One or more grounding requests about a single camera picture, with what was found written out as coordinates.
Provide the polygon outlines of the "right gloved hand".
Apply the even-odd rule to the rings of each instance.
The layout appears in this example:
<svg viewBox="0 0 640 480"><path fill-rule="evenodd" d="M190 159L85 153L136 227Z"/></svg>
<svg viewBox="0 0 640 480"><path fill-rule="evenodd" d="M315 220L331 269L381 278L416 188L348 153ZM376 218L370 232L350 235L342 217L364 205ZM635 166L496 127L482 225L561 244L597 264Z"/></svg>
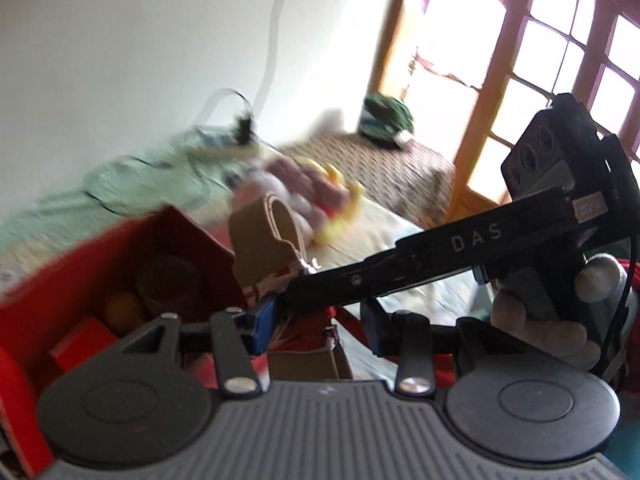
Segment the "right gloved hand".
<svg viewBox="0 0 640 480"><path fill-rule="evenodd" d="M626 278L626 271L613 256L597 254L575 278L577 297L598 311L598 321L610 322ZM574 322L533 320L527 316L521 300L503 287L495 294L490 322L499 330L581 370L590 370L600 358L601 348L588 338L584 326Z"/></svg>

